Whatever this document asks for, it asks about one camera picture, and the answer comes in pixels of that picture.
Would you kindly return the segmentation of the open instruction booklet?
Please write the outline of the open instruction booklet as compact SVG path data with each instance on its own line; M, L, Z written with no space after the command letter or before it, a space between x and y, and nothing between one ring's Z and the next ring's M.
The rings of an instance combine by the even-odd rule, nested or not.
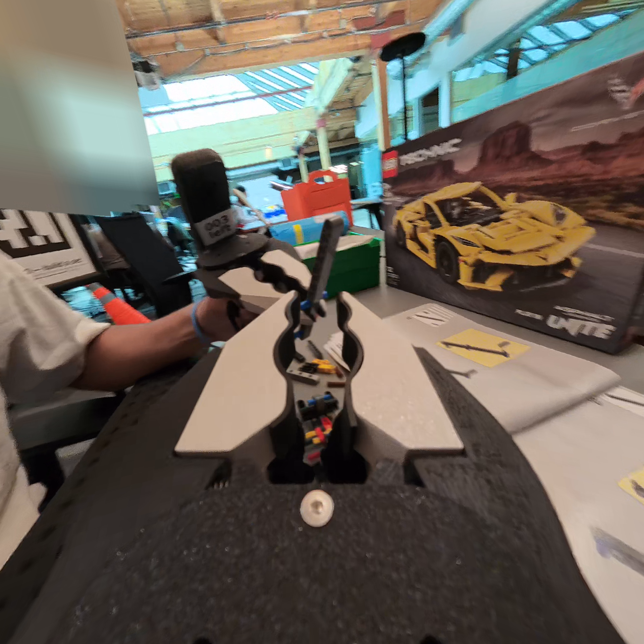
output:
M603 366L439 305L383 321L501 425L543 484L601 608L627 643L642 643L643 396Z

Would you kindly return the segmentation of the white ceiling projector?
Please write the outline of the white ceiling projector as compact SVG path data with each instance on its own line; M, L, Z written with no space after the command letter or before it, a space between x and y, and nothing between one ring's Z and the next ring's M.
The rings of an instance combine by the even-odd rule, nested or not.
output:
M159 66L149 59L132 59L135 80L139 88L155 91L162 85L162 79L158 73Z

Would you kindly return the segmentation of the orange felt bag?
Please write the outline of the orange felt bag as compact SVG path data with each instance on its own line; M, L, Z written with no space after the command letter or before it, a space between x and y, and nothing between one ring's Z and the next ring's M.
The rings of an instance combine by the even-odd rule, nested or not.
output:
M353 225L350 182L332 170L314 171L308 181L281 192L288 221L343 212Z

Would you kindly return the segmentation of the long dark grey lego beam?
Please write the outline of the long dark grey lego beam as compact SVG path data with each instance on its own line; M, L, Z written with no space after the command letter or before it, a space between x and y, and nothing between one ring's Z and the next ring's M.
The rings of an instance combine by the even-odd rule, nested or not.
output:
M319 240L318 252L316 254L316 261L312 271L312 282L309 289L309 298L319 298L328 283L330 276L337 245L340 237L342 237L342 220L339 216L334 216L327 220L323 226L321 237ZM310 326L311 331L314 323L320 317L325 317L326 312L317 310L301 310L300 326Z

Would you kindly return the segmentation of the green plastic bin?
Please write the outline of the green plastic bin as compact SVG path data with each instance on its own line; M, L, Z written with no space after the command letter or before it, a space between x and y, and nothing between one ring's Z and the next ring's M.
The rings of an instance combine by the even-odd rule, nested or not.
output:
M325 288L328 300L340 292L354 294L380 285L381 244L378 237L354 232L340 238Z

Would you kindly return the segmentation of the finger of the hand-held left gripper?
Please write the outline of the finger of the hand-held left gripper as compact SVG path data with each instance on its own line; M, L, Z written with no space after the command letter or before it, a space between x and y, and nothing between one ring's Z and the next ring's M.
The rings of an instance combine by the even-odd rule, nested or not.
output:
M254 269L254 278L278 294L294 291L301 302L308 300L312 274L296 257L282 250L264 253Z
M260 266L258 269L240 267L219 274L216 287L228 294L250 313L260 315L285 296L294 301L294 290L286 287L286 274L278 265Z

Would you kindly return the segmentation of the person's left forearm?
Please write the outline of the person's left forearm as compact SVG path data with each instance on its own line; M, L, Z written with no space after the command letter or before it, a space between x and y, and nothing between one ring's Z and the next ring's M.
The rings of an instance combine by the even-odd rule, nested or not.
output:
M202 353L186 307L149 323L110 326L85 349L83 368L73 389L119 391L139 379Z

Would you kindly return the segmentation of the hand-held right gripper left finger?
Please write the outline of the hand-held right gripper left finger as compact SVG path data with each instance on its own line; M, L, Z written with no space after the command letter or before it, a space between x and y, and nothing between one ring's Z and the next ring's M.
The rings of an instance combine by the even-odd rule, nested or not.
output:
M178 457L251 461L302 456L302 429L288 368L300 325L290 291L239 331L216 359L174 447Z

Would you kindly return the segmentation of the partly built lego chassis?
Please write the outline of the partly built lego chassis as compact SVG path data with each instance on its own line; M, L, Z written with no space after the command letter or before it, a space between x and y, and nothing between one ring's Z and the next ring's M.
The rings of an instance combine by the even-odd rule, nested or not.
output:
M333 354L326 354L311 339L295 350L287 375L296 386L296 412L303 432L303 462L320 468L328 447L345 372Z

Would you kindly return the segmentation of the orange traffic cone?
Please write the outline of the orange traffic cone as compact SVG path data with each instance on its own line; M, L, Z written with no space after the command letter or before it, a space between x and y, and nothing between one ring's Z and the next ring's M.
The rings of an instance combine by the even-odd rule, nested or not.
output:
M91 283L86 285L86 288L101 303L106 314L115 325L141 325L151 322L145 315L101 284Z

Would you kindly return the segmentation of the person's left hand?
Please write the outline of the person's left hand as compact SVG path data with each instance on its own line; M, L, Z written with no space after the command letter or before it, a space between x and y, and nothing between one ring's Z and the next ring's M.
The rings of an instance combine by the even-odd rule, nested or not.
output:
M195 315L204 335L214 342L230 340L259 316L236 300L210 296L198 303Z

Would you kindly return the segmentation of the black white marker sign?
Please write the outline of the black white marker sign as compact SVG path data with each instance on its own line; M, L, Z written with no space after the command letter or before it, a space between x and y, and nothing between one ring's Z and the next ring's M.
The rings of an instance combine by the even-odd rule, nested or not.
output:
M1 256L57 294L103 277L97 254L76 215L2 209Z

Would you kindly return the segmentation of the lego set box yellow car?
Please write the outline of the lego set box yellow car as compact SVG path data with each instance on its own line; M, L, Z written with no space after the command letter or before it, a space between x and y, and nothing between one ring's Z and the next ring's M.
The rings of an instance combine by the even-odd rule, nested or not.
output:
M643 53L382 155L388 284L608 354L643 338Z

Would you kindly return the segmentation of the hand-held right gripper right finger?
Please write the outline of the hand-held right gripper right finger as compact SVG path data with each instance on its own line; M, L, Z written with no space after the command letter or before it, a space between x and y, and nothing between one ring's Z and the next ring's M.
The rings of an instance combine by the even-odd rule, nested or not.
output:
M462 455L464 444L418 352L353 295L336 298L348 367L336 447L369 466Z

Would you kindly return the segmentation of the light blue roll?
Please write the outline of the light blue roll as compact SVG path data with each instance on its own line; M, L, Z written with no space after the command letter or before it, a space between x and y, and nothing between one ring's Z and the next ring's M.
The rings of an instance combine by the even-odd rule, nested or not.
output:
M306 219L286 221L269 227L272 238L285 242L291 246L301 246L318 242L321 237L325 222L334 216L342 220L342 234L346 234L351 221L344 211L317 214Z

